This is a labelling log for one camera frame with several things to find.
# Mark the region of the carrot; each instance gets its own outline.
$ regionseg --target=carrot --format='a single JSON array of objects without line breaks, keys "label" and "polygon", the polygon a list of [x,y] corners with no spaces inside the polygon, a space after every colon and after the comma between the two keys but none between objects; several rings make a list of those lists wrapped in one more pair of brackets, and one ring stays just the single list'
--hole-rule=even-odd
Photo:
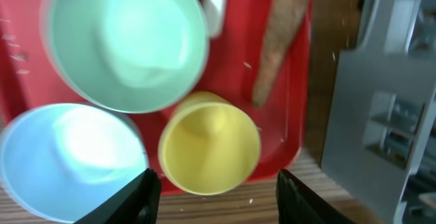
[{"label": "carrot", "polygon": [[259,72],[253,88],[253,105],[261,107],[266,103],[308,4],[309,0],[272,0],[260,54]]}]

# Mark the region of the green bowl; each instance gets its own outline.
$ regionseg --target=green bowl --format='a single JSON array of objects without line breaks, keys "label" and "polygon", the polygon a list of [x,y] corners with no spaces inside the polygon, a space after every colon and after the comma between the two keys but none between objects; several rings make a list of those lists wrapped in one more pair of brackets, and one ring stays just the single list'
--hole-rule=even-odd
[{"label": "green bowl", "polygon": [[209,43],[198,0],[48,0],[46,8],[52,64],[99,106],[154,112],[202,75]]}]

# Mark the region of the white object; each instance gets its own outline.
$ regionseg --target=white object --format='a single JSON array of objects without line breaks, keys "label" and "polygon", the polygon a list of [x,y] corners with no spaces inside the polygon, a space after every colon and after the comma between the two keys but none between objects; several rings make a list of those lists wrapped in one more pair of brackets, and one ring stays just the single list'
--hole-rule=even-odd
[{"label": "white object", "polygon": [[202,0],[211,38],[218,37],[223,31],[226,4],[227,0]]},{"label": "white object", "polygon": [[1,134],[1,183],[29,212],[73,223],[148,167],[132,125],[124,114],[81,104],[29,110]]}]

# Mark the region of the red tray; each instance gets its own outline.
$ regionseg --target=red tray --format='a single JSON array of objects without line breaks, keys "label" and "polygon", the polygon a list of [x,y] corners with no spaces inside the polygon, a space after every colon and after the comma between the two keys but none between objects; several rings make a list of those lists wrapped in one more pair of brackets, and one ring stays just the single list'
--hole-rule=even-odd
[{"label": "red tray", "polygon": [[[227,99],[259,127],[262,156],[248,181],[272,178],[291,164],[304,135],[311,8],[267,104],[256,109],[250,102],[270,3],[228,0],[223,33],[211,41],[206,70],[194,89]],[[57,75],[44,51],[40,36],[42,0],[0,0],[0,7],[0,105],[6,121],[48,103],[84,101]],[[150,166],[159,174],[157,144],[173,109],[131,115],[142,132]],[[162,194],[181,192],[163,174],[161,179]]]}]

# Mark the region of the yellow cup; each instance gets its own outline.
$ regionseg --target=yellow cup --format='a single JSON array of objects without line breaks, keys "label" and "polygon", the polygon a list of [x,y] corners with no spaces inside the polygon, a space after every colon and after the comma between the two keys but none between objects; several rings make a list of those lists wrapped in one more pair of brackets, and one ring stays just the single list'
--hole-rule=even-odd
[{"label": "yellow cup", "polygon": [[254,122],[228,101],[197,92],[174,111],[159,141],[168,179],[198,195],[220,194],[244,182],[260,158]]}]

